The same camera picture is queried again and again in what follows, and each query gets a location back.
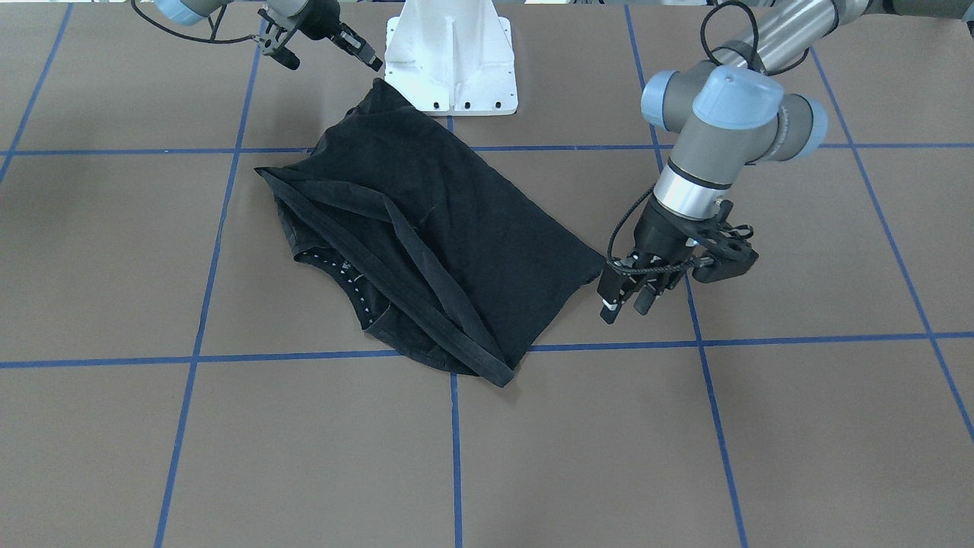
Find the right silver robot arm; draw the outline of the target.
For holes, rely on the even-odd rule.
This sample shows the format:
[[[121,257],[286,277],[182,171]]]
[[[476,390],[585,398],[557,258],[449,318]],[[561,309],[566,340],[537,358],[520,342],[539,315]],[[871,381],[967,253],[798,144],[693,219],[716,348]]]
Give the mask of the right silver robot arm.
[[[373,72],[379,72],[384,65],[373,46],[341,20],[341,8],[337,1],[264,1],[263,7],[258,10],[259,18],[264,21],[264,28],[258,33],[234,39],[217,37],[226,10],[229,4],[232,4],[231,1],[153,2],[168,21],[181,27],[192,27],[199,22],[206,22],[209,27],[208,37],[177,32],[149,17],[140,9],[137,1],[131,1],[129,4],[142,20],[171,36],[206,45],[254,42],[262,56],[274,59],[279,65],[293,72],[299,69],[301,62],[296,53],[288,48],[288,43],[297,34],[302,34],[312,41],[327,40],[352,58],[362,62]]]

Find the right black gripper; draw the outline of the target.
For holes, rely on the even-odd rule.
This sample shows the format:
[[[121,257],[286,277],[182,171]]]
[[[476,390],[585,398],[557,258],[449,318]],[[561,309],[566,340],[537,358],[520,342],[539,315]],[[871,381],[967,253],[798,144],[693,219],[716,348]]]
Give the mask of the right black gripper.
[[[337,1],[266,1],[258,15],[266,22],[266,28],[257,36],[261,55],[287,69],[296,70],[300,66],[300,59],[288,48],[289,40],[297,33],[310,40],[335,37],[335,45],[373,72],[383,67],[383,60],[373,46],[340,21]]]

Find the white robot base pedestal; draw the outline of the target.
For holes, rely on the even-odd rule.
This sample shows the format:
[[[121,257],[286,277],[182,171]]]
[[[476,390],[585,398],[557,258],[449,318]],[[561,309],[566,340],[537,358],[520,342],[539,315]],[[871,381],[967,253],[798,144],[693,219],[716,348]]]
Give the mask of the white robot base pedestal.
[[[511,22],[492,1],[406,1],[386,23],[385,81],[429,116],[515,114]]]

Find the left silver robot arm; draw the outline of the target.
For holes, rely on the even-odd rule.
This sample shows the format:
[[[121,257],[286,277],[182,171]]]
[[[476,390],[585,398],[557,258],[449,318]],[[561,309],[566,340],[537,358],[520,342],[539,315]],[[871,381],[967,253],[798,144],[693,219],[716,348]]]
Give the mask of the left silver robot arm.
[[[622,259],[606,252],[598,292],[601,317],[613,323],[634,301],[647,314],[685,276],[715,283],[757,263],[750,225],[728,222],[728,191],[748,165],[814,152],[829,119],[821,103],[787,94],[775,76],[798,67],[818,40],[866,14],[970,21],[970,1],[776,1],[756,17],[735,2],[749,26],[720,46],[699,32],[705,58],[686,72],[658,72],[645,84],[642,115],[678,135],[643,208],[635,246]]]

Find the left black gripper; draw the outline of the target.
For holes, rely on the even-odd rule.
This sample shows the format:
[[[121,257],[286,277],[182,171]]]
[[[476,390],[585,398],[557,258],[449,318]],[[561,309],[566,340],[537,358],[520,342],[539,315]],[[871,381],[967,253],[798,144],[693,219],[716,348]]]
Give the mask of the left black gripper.
[[[642,207],[634,232],[634,246],[624,257],[613,256],[613,244],[637,207]],[[730,200],[718,201],[717,214],[693,221],[668,211],[653,194],[644,194],[616,223],[606,244],[605,263],[598,284],[600,317],[606,325],[636,296],[633,308],[646,316],[654,303],[686,274],[699,283],[715,283],[747,273],[759,253],[750,240],[751,225],[733,226]]]

